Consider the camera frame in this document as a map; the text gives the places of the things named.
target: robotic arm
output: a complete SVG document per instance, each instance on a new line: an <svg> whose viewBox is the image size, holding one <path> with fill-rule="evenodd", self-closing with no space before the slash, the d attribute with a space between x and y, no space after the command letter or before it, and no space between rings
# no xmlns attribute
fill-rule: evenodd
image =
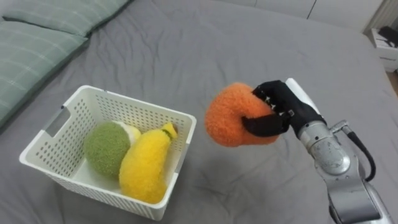
<svg viewBox="0 0 398 224"><path fill-rule="evenodd" d="M244 127L262 137L284 133L289 126L293 128L326 183L329 212L337 224L394 224L380 196L369 183L376 174L373 158L346 121L329 128L313 101L292 78L285 83L265 82L253 93L275 113L260 118L243 118ZM365 177L355 152L340 144L335 136L340 131L368 158L369 176Z"/></svg>

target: plaid pillow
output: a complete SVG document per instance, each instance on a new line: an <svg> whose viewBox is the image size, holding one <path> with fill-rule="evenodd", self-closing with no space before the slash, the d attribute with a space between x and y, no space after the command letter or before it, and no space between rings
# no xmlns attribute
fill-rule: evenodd
<svg viewBox="0 0 398 224"><path fill-rule="evenodd" d="M3 17L85 37L128 2L130 0L18 0Z"/></svg>
<svg viewBox="0 0 398 224"><path fill-rule="evenodd" d="M21 22L0 22L0 126L85 41Z"/></svg>

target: gray bedsheet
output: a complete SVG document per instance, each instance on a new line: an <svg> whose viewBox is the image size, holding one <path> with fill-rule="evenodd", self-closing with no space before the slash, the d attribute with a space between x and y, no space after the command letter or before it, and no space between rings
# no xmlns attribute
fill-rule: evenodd
<svg viewBox="0 0 398 224"><path fill-rule="evenodd" d="M228 149L203 127L217 92L295 78L332 124L347 119L372 152L372 181L398 223L398 100L365 36L202 0L136 0L0 136L1 223L152 223L69 192L18 156L81 85L197 117L161 223L332 223L326 188L290 130L269 146Z"/></svg>

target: white plastic basket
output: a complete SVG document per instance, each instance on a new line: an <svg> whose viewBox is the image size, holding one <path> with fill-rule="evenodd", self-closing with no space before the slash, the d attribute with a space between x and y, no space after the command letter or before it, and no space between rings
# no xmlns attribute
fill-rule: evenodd
<svg viewBox="0 0 398 224"><path fill-rule="evenodd" d="M168 188L158 204L120 194L117 181L106 179L87 164L81 146L88 132L103 121L116 120L142 132L168 121L178 127L165 163ZM66 189L123 210L161 220L187 153L195 117L92 86L80 87L19 157L21 163L44 172Z"/></svg>

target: orange plush toy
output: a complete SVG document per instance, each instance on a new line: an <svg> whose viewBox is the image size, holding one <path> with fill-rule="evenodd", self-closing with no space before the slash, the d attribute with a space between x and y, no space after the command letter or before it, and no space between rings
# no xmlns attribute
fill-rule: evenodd
<svg viewBox="0 0 398 224"><path fill-rule="evenodd" d="M243 126L243 118L260 118L273 114L271 107L243 83L234 83L219 93L205 115L207 133L227 147L273 143L278 136L257 137Z"/></svg>

